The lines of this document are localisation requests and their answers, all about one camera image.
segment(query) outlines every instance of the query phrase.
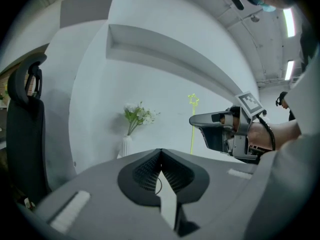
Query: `office chair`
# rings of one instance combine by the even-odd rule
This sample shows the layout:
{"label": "office chair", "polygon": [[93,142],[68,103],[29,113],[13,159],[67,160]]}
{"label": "office chair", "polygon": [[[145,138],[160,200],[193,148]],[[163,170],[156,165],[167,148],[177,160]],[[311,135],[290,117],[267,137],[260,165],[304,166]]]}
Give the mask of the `office chair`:
{"label": "office chair", "polygon": [[[7,113],[6,151],[13,184],[29,201],[38,204],[50,191],[45,166],[45,107],[40,100],[43,53],[28,56],[8,80],[11,98]],[[26,73],[29,76],[25,84]],[[35,90],[28,90],[35,77]]]}

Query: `white vase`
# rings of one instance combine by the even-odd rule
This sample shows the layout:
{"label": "white vase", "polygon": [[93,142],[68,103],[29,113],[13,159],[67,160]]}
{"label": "white vase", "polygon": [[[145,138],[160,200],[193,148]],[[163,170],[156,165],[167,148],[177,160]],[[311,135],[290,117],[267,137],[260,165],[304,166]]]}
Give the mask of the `white vase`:
{"label": "white vase", "polygon": [[122,139],[122,147],[120,150],[120,156],[126,157],[132,154],[132,138],[130,135],[125,135]]}

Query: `black shirt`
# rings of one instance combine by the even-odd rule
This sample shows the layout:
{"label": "black shirt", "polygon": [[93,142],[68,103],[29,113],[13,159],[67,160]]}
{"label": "black shirt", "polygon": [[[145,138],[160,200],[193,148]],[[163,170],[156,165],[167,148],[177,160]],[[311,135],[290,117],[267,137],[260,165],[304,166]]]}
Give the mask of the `black shirt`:
{"label": "black shirt", "polygon": [[290,112],[289,112],[289,121],[292,121],[292,120],[295,120],[295,119],[296,118],[295,118],[294,114],[290,110]]}

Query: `fluorescent light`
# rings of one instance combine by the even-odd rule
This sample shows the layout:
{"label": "fluorescent light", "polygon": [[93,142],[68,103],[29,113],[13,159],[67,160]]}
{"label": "fluorescent light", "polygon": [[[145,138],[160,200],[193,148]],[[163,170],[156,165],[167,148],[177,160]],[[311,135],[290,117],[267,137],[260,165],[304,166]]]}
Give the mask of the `fluorescent light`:
{"label": "fluorescent light", "polygon": [[293,68],[294,68],[294,61],[293,60],[288,61],[288,67],[286,68],[286,73],[285,73],[285,79],[284,80],[289,80],[290,79]]}
{"label": "fluorescent light", "polygon": [[286,22],[286,29],[288,31],[288,38],[295,36],[295,23],[294,23],[294,17],[292,16],[291,9],[285,9],[283,10],[285,22]]}

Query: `black chair headrest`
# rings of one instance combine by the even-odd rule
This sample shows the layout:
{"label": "black chair headrest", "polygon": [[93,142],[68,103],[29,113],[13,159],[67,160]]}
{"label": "black chair headrest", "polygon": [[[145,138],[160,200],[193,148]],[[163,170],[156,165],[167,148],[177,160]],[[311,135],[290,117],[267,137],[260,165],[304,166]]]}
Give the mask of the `black chair headrest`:
{"label": "black chair headrest", "polygon": [[[42,90],[42,72],[39,69],[47,56],[44,53],[38,52],[31,54],[20,66],[10,75],[7,90],[10,98],[20,105],[28,105],[28,90],[33,77],[35,77],[35,97],[40,98]],[[26,74],[29,74],[25,85]]]}

